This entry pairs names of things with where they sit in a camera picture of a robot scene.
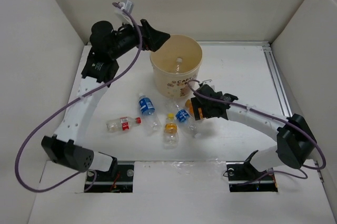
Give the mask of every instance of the clear plastic bottle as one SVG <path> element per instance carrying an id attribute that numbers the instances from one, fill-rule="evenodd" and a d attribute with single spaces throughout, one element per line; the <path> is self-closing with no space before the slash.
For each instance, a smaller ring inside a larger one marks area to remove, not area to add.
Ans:
<path id="1" fill-rule="evenodd" d="M 166 103 L 166 107 L 170 112 L 174 111 L 175 118 L 179 122 L 178 125 L 182 128 L 183 132 L 194 138 L 199 138 L 201 136 L 201 134 L 197 130 L 195 121 L 190 117 L 185 109 L 181 108 L 177 104 L 176 101 L 168 100 Z"/>
<path id="2" fill-rule="evenodd" d="M 131 117 L 121 117 L 119 119 L 108 120 L 106 122 L 106 127 L 108 132 L 117 132 L 117 131 L 128 131 L 132 127 L 137 126 L 141 123 L 141 119 L 131 118 Z"/>
<path id="3" fill-rule="evenodd" d="M 178 145 L 179 136 L 177 124 L 174 121 L 174 114 L 168 114 L 164 128 L 164 147 L 175 148 Z"/>
<path id="4" fill-rule="evenodd" d="M 174 65 L 171 73 L 175 73 L 175 74 L 181 73 L 182 62 L 183 62 L 183 60 L 180 57 L 178 57 L 177 60 L 175 61 L 175 65 Z"/>
<path id="5" fill-rule="evenodd" d="M 138 103 L 142 113 L 143 121 L 146 124 L 149 134 L 152 134 L 155 131 L 159 131 L 162 125 L 155 113 L 155 108 L 151 100 L 144 94 L 140 93 Z"/>

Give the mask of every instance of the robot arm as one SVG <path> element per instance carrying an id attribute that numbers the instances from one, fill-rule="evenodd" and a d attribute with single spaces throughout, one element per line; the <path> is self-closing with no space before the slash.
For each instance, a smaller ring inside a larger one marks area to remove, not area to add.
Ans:
<path id="1" fill-rule="evenodd" d="M 122 4 L 130 13 L 132 3 L 123 1 Z M 116 60 L 140 44 L 135 28 L 127 24 L 127 17 L 121 11 L 117 11 L 117 15 L 123 21 L 118 30 L 114 30 L 107 21 L 93 25 L 90 36 L 92 49 L 77 93 L 81 100 L 69 108 L 54 135 L 45 136 L 41 143 L 50 159 L 57 164 L 80 172 L 99 170 L 112 177 L 116 173 L 117 159 L 82 147 L 91 117 L 108 86 L 89 96 L 83 95 L 112 80 L 119 68 Z M 141 24 L 142 50 L 154 52 L 170 38 L 169 34 L 153 29 L 145 19 L 141 20 Z"/>
<path id="2" fill-rule="evenodd" d="M 196 96 L 191 99 L 196 120 L 221 117 L 226 120 L 236 121 L 266 134 L 277 143 L 276 146 L 269 149 L 256 150 L 251 153 L 245 161 L 237 162 L 240 163 L 240 165 L 236 165 L 236 168 L 241 175 L 244 174 L 241 176 L 244 181 L 254 180 L 261 175 L 261 172 L 280 165 L 300 169 L 314 149 L 313 144 L 301 133 L 285 123 L 253 113 L 250 109 L 255 108 L 254 106 L 241 101 L 234 95 L 223 95 L 221 91 L 215 92 L 213 88 L 207 84 L 201 84 L 196 92 L 210 98 L 244 105 L 244 107 L 235 106 L 233 104 L 229 105 Z M 298 126 L 314 139 L 312 132 L 302 116 L 294 114 L 292 117 L 281 115 L 277 115 L 277 117 Z"/>

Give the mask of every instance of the bottle with orange label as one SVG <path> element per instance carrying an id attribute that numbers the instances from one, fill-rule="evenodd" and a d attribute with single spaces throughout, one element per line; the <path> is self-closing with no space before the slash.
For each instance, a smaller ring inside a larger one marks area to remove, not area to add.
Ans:
<path id="1" fill-rule="evenodd" d="M 115 120 L 108 120 L 106 122 L 107 131 L 108 132 L 117 132 L 117 131 L 128 131 L 134 126 L 137 126 L 141 123 L 141 119 L 139 117 L 137 118 L 131 118 L 131 117 L 121 117 L 119 119 Z"/>
<path id="2" fill-rule="evenodd" d="M 174 114 L 168 114 L 164 128 L 164 146 L 175 148 L 178 145 L 179 136 L 177 124 L 174 122 Z"/>

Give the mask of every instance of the red label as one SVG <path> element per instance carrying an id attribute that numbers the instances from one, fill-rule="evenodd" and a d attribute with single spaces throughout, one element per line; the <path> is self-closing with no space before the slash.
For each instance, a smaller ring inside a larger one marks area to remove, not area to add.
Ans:
<path id="1" fill-rule="evenodd" d="M 122 123 L 122 129 L 123 131 L 128 130 L 129 129 L 128 123 Z"/>

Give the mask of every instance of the bottle inside bucket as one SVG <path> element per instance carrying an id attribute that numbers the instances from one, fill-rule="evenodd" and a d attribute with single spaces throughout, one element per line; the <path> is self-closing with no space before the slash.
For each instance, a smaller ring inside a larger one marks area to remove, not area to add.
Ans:
<path id="1" fill-rule="evenodd" d="M 175 74 L 179 74 L 181 73 L 181 64 L 182 64 L 183 60 L 179 57 L 177 58 L 177 60 L 175 61 L 174 67 L 171 71 L 171 73 L 175 73 Z"/>

